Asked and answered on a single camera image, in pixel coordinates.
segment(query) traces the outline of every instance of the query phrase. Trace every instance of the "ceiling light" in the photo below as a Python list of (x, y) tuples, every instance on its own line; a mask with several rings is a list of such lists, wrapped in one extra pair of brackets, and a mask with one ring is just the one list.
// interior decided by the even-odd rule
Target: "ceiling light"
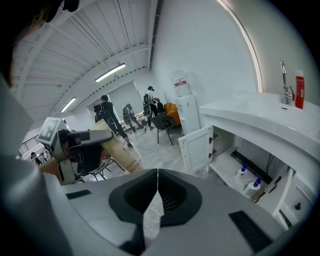
[(62, 112), (65, 112), (66, 109), (76, 100), (76, 98), (72, 98), (69, 103), (67, 105), (65, 105), (65, 107), (61, 110), (61, 113)]
[(126, 66), (126, 64), (122, 63), (119, 66), (114, 67), (113, 69), (109, 70), (108, 72), (104, 73), (103, 75), (99, 76), (97, 79), (95, 79), (96, 82), (100, 82), (102, 79), (105, 79), (106, 77), (110, 76), (114, 72), (117, 72), (120, 69), (123, 69)]

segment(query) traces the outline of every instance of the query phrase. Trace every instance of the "sink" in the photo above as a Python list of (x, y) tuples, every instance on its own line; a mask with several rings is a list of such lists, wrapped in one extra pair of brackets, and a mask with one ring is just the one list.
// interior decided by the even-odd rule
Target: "sink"
[(240, 92), (200, 107), (200, 112), (245, 123), (289, 141), (320, 161), (320, 107), (281, 103), (271, 93)]

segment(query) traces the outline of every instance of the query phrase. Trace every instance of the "white bottle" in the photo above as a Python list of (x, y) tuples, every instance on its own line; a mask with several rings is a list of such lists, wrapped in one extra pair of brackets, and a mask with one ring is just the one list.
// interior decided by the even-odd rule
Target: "white bottle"
[(255, 182), (250, 182), (243, 190), (244, 195), (247, 198), (252, 197), (260, 189), (261, 179), (257, 178)]
[(235, 177), (237, 179), (242, 179), (242, 177), (247, 173), (247, 168), (248, 165), (244, 164), (243, 167), (236, 172)]

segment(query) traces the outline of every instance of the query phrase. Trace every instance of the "cabinet shelf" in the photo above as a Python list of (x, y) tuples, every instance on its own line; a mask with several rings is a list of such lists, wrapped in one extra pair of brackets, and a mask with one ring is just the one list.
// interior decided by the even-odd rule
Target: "cabinet shelf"
[[(209, 166), (230, 188), (238, 191), (244, 196), (244, 189), (247, 184), (249, 184), (250, 182), (255, 182), (257, 177), (249, 170), (242, 179), (238, 179), (235, 177), (236, 172), (242, 168), (242, 165), (231, 156), (231, 153), (234, 150), (234, 147), (228, 148), (225, 152), (214, 158)], [(263, 190), (265, 187), (266, 184), (262, 182), (261, 189)]]

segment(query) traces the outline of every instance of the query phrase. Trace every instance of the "door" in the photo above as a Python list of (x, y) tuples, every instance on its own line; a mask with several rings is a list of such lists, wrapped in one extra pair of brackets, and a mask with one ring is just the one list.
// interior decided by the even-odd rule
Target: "door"
[(209, 125), (179, 138), (179, 145), (187, 173), (208, 166), (214, 149), (214, 127)]
[(293, 174), (293, 169), (285, 167), (266, 187), (265, 194), (256, 201), (256, 204), (276, 217), (285, 201)]
[(301, 184), (298, 173), (296, 173), (292, 178), (288, 194), (281, 207), (281, 211), (292, 225), (305, 220), (313, 207), (313, 201), (303, 190)]

